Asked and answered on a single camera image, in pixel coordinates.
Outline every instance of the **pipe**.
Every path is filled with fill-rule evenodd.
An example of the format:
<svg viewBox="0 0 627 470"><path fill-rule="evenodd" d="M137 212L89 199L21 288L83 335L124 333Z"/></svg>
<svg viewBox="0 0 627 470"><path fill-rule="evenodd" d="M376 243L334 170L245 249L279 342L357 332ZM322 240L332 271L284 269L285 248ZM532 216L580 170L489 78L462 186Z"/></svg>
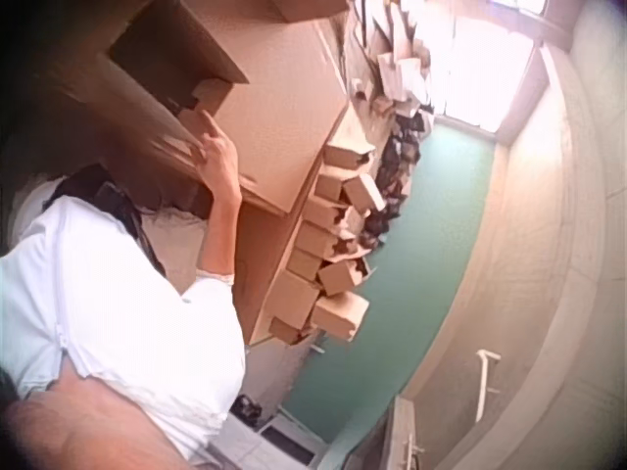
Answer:
<svg viewBox="0 0 627 470"><path fill-rule="evenodd" d="M490 352L488 350L479 350L477 351L477 355L481 359L481 383L479 384L479 402L477 403L477 417L475 419L475 423L478 423L481 421L481 418L483 418L483 412L486 406L486 393L488 392L488 361L491 358L496 362L501 360L500 354L496 354L495 352ZM497 391L490 389L490 392L496 393Z"/></svg>

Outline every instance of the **green floor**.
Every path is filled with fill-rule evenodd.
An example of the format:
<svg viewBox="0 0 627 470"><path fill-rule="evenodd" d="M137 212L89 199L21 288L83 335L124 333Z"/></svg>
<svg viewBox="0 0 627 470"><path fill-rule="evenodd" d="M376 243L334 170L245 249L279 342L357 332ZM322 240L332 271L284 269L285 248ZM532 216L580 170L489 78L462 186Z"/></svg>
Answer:
<svg viewBox="0 0 627 470"><path fill-rule="evenodd" d="M412 194L361 289L370 308L351 344L324 340L284 406L331 448L336 468L424 358L455 297L477 236L494 144L436 126Z"/></svg>

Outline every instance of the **black strap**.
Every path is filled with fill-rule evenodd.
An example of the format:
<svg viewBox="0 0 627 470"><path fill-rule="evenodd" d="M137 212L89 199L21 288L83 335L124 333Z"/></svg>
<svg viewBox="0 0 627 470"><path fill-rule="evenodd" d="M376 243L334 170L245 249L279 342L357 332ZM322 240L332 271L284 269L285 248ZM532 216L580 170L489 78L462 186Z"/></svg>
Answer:
<svg viewBox="0 0 627 470"><path fill-rule="evenodd" d="M141 214L130 198L116 185L109 172L100 164L86 166L64 179L50 199L43 204L43 210L46 211L62 196L82 199L119 220L155 269L166 277L166 270L157 258L142 227Z"/></svg>

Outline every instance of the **white shirt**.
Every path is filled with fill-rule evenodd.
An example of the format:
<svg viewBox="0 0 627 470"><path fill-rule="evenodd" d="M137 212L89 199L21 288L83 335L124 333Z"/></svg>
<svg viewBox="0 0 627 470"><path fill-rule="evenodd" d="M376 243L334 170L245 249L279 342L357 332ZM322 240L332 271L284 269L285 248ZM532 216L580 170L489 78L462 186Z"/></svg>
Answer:
<svg viewBox="0 0 627 470"><path fill-rule="evenodd" d="M230 286L198 277L179 296L120 222L62 197L35 219L56 183L16 218L0 258L0 361L21 398L59 377L67 351L137 403L192 463L219 431L244 375Z"/></svg>

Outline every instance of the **person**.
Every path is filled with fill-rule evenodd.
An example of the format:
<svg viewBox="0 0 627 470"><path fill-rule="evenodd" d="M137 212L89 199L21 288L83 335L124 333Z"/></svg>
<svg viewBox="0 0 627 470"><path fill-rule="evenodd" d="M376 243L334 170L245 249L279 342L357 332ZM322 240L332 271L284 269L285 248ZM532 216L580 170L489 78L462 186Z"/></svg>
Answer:
<svg viewBox="0 0 627 470"><path fill-rule="evenodd" d="M232 302L237 152L212 117L192 156L214 202L195 282L179 295L141 219L97 166L32 191L0 258L5 429L35 468L186 469L240 389Z"/></svg>

